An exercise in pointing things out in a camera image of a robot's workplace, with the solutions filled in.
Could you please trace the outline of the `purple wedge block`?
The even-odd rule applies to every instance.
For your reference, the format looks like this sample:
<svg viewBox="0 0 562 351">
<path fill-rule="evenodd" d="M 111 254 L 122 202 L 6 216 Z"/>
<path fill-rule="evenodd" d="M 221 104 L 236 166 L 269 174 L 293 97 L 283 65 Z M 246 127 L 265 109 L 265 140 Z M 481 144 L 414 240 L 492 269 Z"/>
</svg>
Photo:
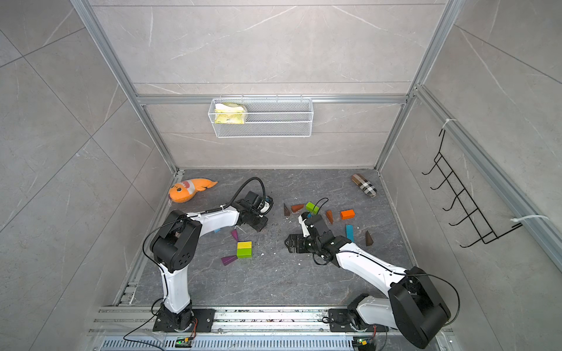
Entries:
<svg viewBox="0 0 562 351">
<path fill-rule="evenodd" d="M 237 229 L 233 229 L 231 231 L 231 235 L 233 236 L 233 238 L 235 239 L 236 242 L 239 242 L 239 234 L 238 234 Z"/>
<path fill-rule="evenodd" d="M 228 266 L 231 263 L 235 262 L 236 260 L 238 260 L 238 257 L 236 255 L 221 258 L 222 264 L 224 266 Z"/>
</svg>

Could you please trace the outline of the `yellow rectangular block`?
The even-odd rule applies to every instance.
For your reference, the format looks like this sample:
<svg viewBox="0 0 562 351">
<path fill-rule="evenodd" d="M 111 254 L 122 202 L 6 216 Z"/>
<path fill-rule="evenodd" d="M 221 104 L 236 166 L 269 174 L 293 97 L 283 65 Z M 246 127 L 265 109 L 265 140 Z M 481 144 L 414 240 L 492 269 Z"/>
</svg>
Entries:
<svg viewBox="0 0 562 351">
<path fill-rule="evenodd" d="M 252 247 L 253 243 L 251 241 L 240 241 L 237 243 L 238 250 L 251 249 Z"/>
</svg>

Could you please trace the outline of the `green rectangular block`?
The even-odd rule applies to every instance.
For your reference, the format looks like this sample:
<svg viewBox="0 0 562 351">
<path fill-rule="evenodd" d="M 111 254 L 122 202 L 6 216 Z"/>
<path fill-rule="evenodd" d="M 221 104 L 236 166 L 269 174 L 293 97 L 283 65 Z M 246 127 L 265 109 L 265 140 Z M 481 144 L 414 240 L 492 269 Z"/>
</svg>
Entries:
<svg viewBox="0 0 562 351">
<path fill-rule="evenodd" d="M 251 248 L 244 248 L 237 250 L 238 259 L 251 258 L 253 256 L 253 250 Z"/>
</svg>

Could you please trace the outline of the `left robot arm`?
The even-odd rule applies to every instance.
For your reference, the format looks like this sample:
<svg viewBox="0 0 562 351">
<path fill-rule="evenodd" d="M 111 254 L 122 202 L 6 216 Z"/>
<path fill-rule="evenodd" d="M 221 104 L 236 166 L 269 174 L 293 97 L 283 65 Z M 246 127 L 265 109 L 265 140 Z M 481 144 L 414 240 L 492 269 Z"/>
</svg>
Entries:
<svg viewBox="0 0 562 351">
<path fill-rule="evenodd" d="M 226 227 L 247 224 L 259 232 L 265 228 L 266 215 L 274 201 L 252 191 L 228 206 L 200 213 L 169 213 L 165 225 L 152 239 L 149 248 L 161 271 L 163 300 L 158 317 L 172 329 L 184 331 L 194 322 L 192 302 L 188 292 L 187 270 L 195 257 L 199 238 Z"/>
</svg>

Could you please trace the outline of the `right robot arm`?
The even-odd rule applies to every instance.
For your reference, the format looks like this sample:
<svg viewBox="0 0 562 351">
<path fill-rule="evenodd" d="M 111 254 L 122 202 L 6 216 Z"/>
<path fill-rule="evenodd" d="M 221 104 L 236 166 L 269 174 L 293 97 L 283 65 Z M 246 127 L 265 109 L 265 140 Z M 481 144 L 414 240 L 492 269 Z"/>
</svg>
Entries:
<svg viewBox="0 0 562 351">
<path fill-rule="evenodd" d="M 320 214 L 299 217 L 300 234 L 290 234 L 291 253 L 311 254 L 319 266 L 332 264 L 360 276 L 384 294 L 361 294 L 346 310 L 326 317 L 336 331 L 374 331 L 379 326 L 401 332 L 414 347 L 426 348 L 445 327 L 452 313 L 433 284 L 434 275 L 417 266 L 404 269 L 364 251 L 346 236 L 334 235 Z"/>
</svg>

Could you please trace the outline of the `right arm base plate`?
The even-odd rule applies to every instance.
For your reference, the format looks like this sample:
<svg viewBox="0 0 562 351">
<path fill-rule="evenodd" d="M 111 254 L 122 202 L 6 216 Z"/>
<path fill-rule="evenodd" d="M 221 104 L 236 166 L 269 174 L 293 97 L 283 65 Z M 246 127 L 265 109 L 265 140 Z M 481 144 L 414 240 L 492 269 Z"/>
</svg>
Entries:
<svg viewBox="0 0 562 351">
<path fill-rule="evenodd" d="M 387 332 L 389 330 L 386 326 L 368 325 L 357 313 L 350 312 L 347 309 L 329 309 L 328 315 L 322 317 L 322 322 L 329 325 L 331 332 L 367 333 L 374 331 Z"/>
</svg>

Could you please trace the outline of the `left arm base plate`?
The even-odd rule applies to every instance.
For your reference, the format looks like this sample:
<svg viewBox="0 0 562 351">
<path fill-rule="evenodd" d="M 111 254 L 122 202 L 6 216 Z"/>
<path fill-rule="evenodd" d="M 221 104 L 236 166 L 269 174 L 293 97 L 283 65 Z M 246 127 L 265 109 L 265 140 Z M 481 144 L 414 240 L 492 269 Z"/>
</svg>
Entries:
<svg viewBox="0 0 562 351">
<path fill-rule="evenodd" d="M 188 308 L 178 314 L 172 313 L 162 307 L 156 315 L 154 332 L 189 332 L 209 333 L 215 319 L 215 309 L 191 309 Z"/>
</svg>

